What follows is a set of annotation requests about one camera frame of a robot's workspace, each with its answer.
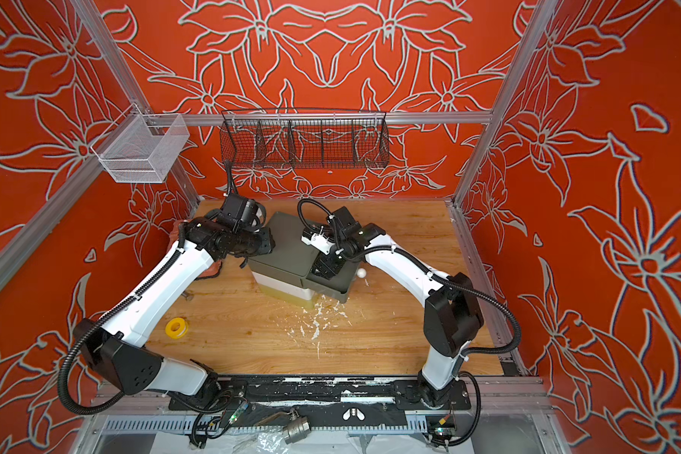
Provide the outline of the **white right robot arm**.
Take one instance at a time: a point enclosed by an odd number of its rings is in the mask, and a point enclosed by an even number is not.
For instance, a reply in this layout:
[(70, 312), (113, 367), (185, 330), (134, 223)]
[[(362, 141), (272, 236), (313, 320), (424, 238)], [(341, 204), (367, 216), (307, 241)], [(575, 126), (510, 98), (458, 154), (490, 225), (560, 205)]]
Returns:
[[(444, 405), (469, 356), (499, 356), (518, 349), (522, 332), (513, 312), (496, 298), (474, 289), (465, 274), (436, 270), (401, 248), (378, 225), (361, 225), (344, 206), (331, 211), (321, 202), (304, 198), (297, 204), (297, 215), (304, 226), (302, 242), (320, 252), (322, 264), (317, 275), (331, 277), (342, 265), (364, 261), (397, 281), (421, 304), (429, 353), (417, 389), (428, 407)], [(506, 344), (471, 345), (484, 326), (480, 301), (493, 306), (508, 321), (512, 339)]]

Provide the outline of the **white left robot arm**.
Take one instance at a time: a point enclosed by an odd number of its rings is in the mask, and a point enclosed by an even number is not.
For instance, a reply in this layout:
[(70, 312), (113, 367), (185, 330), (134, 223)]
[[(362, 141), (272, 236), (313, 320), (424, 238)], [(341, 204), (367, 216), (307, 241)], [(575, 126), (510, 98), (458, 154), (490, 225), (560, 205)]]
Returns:
[[(198, 414), (216, 412), (230, 401), (211, 368), (166, 358), (147, 350), (146, 343), (182, 293), (213, 265), (229, 255), (247, 260), (274, 249), (266, 220), (262, 204), (231, 193), (220, 208), (180, 222), (166, 256), (141, 283), (96, 321), (84, 319), (75, 327), (75, 343), (58, 372), (62, 406), (77, 415), (99, 414), (143, 391), (165, 393)], [(111, 382), (117, 394), (98, 406), (73, 399), (69, 376), (77, 359)]]

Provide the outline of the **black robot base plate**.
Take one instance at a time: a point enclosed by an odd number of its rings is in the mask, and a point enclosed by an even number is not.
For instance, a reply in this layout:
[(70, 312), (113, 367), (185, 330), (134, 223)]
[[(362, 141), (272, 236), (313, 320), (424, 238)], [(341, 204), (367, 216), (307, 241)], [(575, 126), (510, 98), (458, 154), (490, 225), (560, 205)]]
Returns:
[(198, 395), (169, 395), (168, 408), (207, 417), (246, 409), (237, 429), (279, 428), (304, 418), (314, 431), (437, 433), (454, 436), (471, 416), (474, 393), (454, 379), (435, 391), (417, 376), (216, 376)]

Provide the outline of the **grey top drawer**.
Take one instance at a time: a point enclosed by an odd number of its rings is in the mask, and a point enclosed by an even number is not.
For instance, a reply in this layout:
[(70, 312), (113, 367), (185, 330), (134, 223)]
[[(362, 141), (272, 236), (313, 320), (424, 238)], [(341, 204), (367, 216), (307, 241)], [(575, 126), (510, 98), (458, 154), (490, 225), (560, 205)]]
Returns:
[(305, 288), (345, 304), (360, 267), (359, 260), (350, 261), (319, 253), (301, 282)]

